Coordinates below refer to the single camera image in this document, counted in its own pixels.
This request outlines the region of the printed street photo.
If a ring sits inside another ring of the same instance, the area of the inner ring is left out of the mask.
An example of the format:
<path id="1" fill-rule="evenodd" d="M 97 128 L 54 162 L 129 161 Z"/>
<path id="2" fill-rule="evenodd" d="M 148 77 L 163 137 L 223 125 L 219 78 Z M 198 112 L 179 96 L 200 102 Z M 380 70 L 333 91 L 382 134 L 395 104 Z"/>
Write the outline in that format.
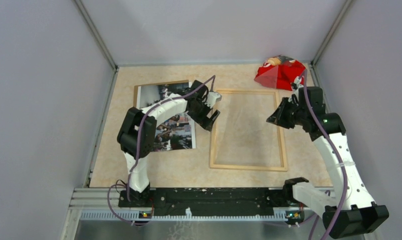
<path id="1" fill-rule="evenodd" d="M 153 152 L 190 150 L 196 148 L 195 121 L 187 113 L 179 113 L 156 128 Z"/>

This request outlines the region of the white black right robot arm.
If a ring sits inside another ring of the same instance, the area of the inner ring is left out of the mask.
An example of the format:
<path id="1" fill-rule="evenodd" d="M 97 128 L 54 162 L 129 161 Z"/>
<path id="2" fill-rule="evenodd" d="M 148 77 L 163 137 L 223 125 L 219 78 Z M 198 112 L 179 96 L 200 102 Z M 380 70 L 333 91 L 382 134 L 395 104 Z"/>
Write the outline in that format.
<path id="1" fill-rule="evenodd" d="M 335 197 L 316 189 L 304 177 L 286 180 L 282 189 L 286 205 L 302 203 L 322 220 L 323 239 L 371 234 L 389 218 L 388 208 L 376 203 L 360 177 L 343 121 L 336 112 L 326 111 L 320 87 L 300 87 L 290 97 L 283 97 L 266 121 L 285 129 L 301 126 L 325 163 Z"/>

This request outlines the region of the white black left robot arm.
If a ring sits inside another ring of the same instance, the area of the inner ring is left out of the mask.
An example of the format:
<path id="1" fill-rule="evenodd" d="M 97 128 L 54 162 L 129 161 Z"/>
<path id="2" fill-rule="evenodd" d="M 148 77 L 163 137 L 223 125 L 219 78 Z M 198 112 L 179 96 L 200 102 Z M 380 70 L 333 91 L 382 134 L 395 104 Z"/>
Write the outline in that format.
<path id="1" fill-rule="evenodd" d="M 152 106 L 127 110 L 116 138 L 128 168 L 126 200 L 138 207 L 149 202 L 147 155 L 154 148 L 157 127 L 178 114 L 186 113 L 210 132 L 220 115 L 220 111 L 213 108 L 221 100 L 220 93 L 195 80 L 190 87 L 175 90 Z"/>

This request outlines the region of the red crumpled cloth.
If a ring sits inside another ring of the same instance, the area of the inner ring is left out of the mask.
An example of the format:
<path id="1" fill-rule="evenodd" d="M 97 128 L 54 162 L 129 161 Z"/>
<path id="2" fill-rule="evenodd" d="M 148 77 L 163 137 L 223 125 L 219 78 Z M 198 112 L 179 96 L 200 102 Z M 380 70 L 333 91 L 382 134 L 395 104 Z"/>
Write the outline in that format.
<path id="1" fill-rule="evenodd" d="M 285 55 L 268 58 L 257 70 L 254 81 L 263 87 L 294 91 L 304 84 L 306 67 L 297 59 Z"/>

